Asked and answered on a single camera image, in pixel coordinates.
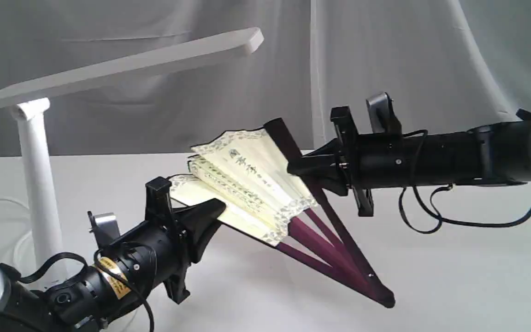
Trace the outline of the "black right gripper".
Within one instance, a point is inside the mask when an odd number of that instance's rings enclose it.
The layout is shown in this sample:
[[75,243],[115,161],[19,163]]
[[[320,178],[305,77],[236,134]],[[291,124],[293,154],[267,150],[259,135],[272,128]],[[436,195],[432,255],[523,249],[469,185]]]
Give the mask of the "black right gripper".
[[411,184],[450,184],[478,177],[478,143],[472,134],[358,134],[349,107],[330,113],[337,141],[289,161],[287,172],[310,176],[308,182],[339,197],[348,185],[339,176],[337,152],[356,198],[358,215],[374,215],[372,189],[402,188]]

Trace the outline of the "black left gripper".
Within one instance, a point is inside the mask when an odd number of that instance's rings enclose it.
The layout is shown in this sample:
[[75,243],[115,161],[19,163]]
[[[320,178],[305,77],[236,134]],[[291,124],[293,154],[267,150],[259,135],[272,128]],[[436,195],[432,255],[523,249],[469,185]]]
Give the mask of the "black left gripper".
[[171,206],[172,183],[157,177],[145,185],[145,217],[141,223],[95,254],[95,300],[102,305],[141,305],[150,292],[164,286],[181,304],[189,297],[185,278],[199,263],[220,228],[227,208],[217,198],[193,206]]

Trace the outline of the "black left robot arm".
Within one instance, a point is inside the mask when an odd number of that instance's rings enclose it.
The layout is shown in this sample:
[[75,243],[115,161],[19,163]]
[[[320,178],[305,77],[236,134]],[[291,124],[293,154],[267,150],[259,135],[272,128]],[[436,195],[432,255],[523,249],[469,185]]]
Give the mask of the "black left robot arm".
[[26,277],[0,263],[0,332],[101,332],[135,311],[155,317],[148,296],[164,286],[180,304],[189,297],[186,271],[200,262],[221,223],[224,202],[173,208],[171,182],[146,184],[145,218],[122,234],[112,213],[88,213],[98,249],[94,262],[71,252],[51,256]]

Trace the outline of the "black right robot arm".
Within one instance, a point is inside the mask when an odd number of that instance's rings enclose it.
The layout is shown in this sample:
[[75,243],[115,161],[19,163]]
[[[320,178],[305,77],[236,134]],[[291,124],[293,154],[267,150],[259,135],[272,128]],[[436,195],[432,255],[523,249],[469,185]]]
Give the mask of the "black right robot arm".
[[359,134],[349,107],[331,110],[337,137],[289,162],[294,176],[315,179],[346,196],[352,190],[358,213],[374,213],[372,189],[411,184],[508,186],[531,182],[531,112],[451,134],[404,134],[392,107],[369,107],[371,134]]

